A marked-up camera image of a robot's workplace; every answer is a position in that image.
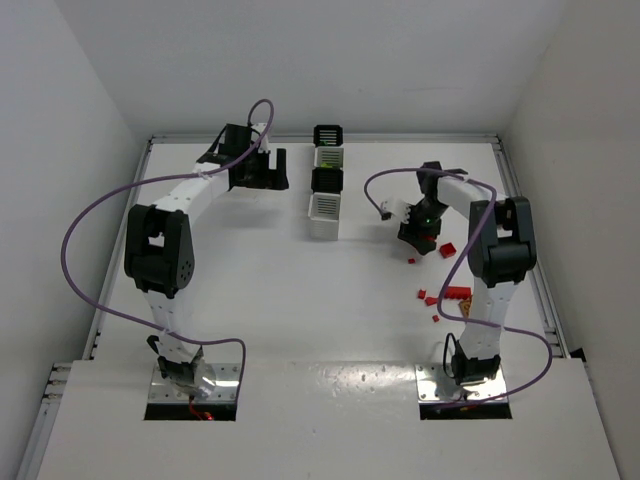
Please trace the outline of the long red lego brick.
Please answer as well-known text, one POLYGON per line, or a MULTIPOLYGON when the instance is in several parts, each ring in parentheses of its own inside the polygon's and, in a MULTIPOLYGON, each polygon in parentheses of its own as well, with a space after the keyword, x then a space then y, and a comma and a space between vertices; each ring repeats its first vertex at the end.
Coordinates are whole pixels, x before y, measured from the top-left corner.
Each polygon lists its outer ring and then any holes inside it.
POLYGON ((467 300, 472 297, 472 289, 464 286, 449 286, 444 293, 447 300, 467 300))

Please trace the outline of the orange lego plate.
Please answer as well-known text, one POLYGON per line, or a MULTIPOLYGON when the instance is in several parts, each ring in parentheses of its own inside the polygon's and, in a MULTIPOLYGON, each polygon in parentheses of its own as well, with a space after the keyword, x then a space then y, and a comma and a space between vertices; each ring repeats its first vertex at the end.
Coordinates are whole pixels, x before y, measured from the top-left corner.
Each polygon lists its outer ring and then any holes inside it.
POLYGON ((459 310, 463 318, 468 318, 470 316, 471 306, 472 306, 472 298, 469 297, 465 300, 462 300, 458 303, 459 310))

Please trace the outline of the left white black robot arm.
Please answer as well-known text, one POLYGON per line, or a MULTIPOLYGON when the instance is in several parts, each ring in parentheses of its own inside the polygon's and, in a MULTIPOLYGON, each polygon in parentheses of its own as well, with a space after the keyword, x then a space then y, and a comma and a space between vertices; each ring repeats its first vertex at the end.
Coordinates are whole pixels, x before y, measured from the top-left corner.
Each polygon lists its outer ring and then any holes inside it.
POLYGON ((124 271, 161 328, 147 342, 162 378, 190 397, 202 397, 214 387, 213 371, 201 346, 185 340, 193 311, 188 285, 196 266, 192 227, 235 187, 282 191, 289 184, 286 152, 270 148, 264 123, 226 125, 192 173, 154 203, 129 210, 124 271))

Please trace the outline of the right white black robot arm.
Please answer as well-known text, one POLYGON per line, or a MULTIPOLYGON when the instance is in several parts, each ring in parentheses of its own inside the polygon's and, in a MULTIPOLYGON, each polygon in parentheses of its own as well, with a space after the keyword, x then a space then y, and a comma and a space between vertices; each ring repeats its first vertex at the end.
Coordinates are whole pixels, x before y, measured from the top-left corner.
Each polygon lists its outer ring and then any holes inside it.
POLYGON ((496 197, 479 186, 458 180, 462 169, 443 175, 439 162, 425 162, 417 179, 423 199, 408 207, 398 238, 424 256, 436 249, 441 217, 452 208, 480 233, 466 255, 474 277, 471 323, 455 341, 450 377, 458 385, 493 379, 500 367, 500 326, 516 287, 537 262, 531 203, 524 196, 496 197))

